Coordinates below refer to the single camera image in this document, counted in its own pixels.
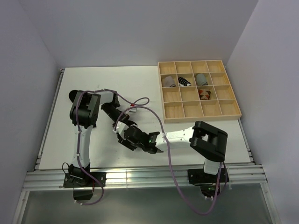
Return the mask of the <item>black sock white stripes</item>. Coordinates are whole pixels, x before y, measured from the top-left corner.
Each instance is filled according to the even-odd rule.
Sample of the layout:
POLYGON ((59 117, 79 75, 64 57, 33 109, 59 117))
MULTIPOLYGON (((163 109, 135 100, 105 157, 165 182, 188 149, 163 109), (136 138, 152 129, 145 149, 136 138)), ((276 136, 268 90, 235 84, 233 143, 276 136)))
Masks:
MULTIPOLYGON (((72 90, 69 93, 69 99, 72 102, 70 110, 70 119, 74 126, 77 125, 76 108, 79 96, 83 91, 72 90)), ((96 127, 96 121, 99 113, 100 96, 96 94, 85 93, 78 105, 78 123, 84 128, 89 126, 96 127)))

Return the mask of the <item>beige orange argyle sock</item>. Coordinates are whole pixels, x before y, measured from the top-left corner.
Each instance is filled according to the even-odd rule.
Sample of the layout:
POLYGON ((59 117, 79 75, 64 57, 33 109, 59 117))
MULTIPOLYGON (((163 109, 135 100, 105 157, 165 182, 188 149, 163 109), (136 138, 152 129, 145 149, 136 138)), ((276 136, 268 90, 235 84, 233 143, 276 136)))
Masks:
POLYGON ((211 95, 211 91, 208 89, 199 89, 199 98, 200 100, 209 100, 210 99, 210 95, 211 95))

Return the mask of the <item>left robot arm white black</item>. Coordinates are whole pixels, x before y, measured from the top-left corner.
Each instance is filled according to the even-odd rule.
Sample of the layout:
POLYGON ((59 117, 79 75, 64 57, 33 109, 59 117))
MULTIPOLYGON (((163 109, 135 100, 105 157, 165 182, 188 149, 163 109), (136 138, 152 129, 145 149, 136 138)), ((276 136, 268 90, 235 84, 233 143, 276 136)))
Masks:
POLYGON ((96 127, 100 106, 103 105, 104 112, 110 119, 116 121, 121 114, 121 111, 118 110, 120 107, 119 96, 115 91, 89 93, 72 90, 69 93, 69 99, 72 102, 70 119, 78 129, 76 132, 78 139, 68 171, 72 175, 75 174, 74 181, 79 186, 86 186, 91 180, 91 174, 88 172, 90 169, 89 146, 91 132, 96 127))

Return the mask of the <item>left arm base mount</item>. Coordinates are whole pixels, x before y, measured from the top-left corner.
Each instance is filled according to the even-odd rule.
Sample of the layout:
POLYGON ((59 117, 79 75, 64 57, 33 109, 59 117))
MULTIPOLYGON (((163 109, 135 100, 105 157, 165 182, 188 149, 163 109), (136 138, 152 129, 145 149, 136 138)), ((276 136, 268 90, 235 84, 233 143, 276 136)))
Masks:
POLYGON ((75 202, 88 203, 95 192, 96 187, 105 187, 106 172, 91 172, 90 164, 84 167, 84 171, 80 167, 73 164, 62 164, 64 172, 64 188, 73 188, 73 199, 75 202))

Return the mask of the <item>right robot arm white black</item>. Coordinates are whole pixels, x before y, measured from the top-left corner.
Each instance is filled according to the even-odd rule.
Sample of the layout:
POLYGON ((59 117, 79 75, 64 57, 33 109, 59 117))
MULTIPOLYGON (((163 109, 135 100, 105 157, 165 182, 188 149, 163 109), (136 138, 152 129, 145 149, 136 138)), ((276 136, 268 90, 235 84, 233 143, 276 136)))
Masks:
POLYGON ((168 133, 145 133, 135 125, 128 126, 119 121, 114 133, 119 143, 132 151, 140 148, 149 154, 156 154, 171 149, 194 149, 204 157, 202 176, 207 182, 218 177, 219 166, 225 160, 228 134, 203 121, 197 121, 187 129, 168 133))

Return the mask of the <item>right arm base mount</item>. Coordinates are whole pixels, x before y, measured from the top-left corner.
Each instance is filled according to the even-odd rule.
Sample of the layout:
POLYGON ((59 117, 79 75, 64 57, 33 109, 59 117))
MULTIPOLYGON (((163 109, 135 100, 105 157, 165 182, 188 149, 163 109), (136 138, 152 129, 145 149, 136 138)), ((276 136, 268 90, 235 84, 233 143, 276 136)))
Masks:
MULTIPOLYGON (((188 181, 189 184, 194 186, 199 186, 200 191, 204 197, 212 199, 215 195, 216 190, 216 182, 218 175, 211 175, 204 173, 204 170, 202 168, 198 169, 188 169, 188 181)), ((223 183, 224 187, 229 182, 229 177, 227 170, 225 168, 221 169, 219 184, 218 184, 218 192, 217 195, 221 193, 221 184, 223 183)))

